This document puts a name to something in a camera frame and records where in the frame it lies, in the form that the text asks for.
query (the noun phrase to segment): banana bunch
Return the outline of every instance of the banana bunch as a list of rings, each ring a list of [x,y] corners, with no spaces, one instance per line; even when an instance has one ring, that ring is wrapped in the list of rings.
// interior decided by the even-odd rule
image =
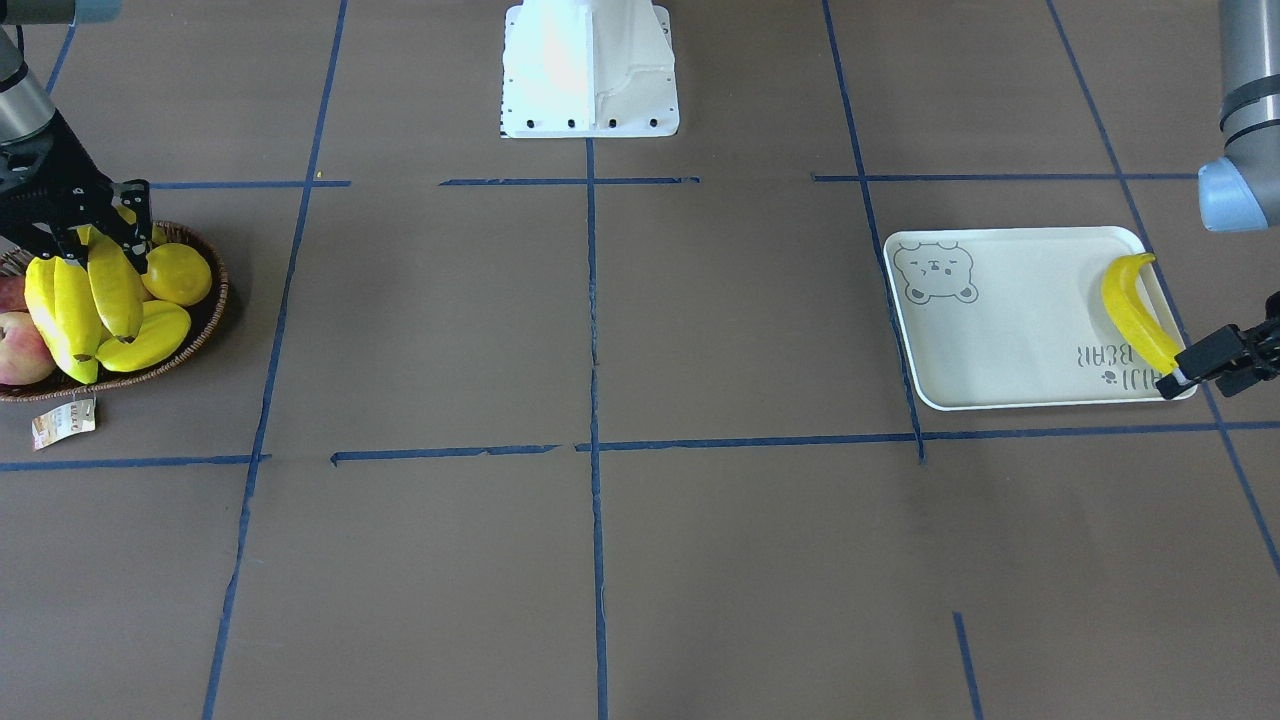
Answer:
[[[1151,252],[1116,258],[1102,274],[1102,305],[1111,323],[1148,365],[1167,375],[1178,366],[1181,345],[1151,316],[1138,295],[1138,273],[1156,256]]]
[[[148,300],[142,277],[111,238],[88,225],[77,231],[88,245],[88,269],[61,258],[27,266],[27,307],[54,361],[92,384],[99,366],[128,373],[168,357],[191,329],[191,315]]]

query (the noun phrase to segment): cartoon bear face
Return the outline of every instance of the cartoon bear face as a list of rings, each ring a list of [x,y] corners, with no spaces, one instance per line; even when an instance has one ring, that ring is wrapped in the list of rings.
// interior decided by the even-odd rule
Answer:
[[[906,281],[906,299],[916,305],[934,297],[978,300],[973,256],[955,242],[904,243],[893,252],[893,266]]]

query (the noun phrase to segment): white tray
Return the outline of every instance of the white tray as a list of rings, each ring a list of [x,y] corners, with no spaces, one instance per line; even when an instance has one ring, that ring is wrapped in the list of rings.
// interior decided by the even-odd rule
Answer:
[[[895,233],[884,263],[920,400],[937,410],[1161,400],[1160,373],[1101,296],[1107,265],[1143,251],[1115,227]],[[1147,309],[1179,338],[1149,266],[1140,279]]]

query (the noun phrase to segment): apple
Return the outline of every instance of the apple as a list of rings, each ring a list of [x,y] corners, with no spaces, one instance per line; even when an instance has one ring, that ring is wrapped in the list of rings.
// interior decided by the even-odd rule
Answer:
[[[23,297],[23,288],[26,287],[27,278],[22,275],[0,277],[0,313],[26,310],[27,299]]]
[[[27,386],[54,373],[54,356],[31,315],[0,313],[0,383]]]

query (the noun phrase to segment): wicker basket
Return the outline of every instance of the wicker basket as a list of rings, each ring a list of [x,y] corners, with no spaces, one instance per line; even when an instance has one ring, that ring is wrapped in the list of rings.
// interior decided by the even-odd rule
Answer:
[[[195,247],[209,261],[209,268],[214,273],[214,286],[200,302],[187,307],[191,313],[191,331],[168,359],[156,365],[136,370],[133,373],[113,373],[105,368],[99,369],[97,382],[90,386],[81,384],[61,370],[54,370],[49,378],[29,386],[0,384],[0,402],[35,402],[52,397],[65,397],[72,395],[92,395],[104,389],[125,387],[143,380],[150,380],[156,375],[168,373],[196,354],[197,350],[218,327],[223,313],[227,309],[227,297],[230,292],[230,283],[227,279],[227,266],[221,256],[200,237],[196,231],[177,223],[157,222],[169,242],[182,242]],[[13,250],[0,256],[0,275],[18,275],[26,272],[32,256],[23,250]]]

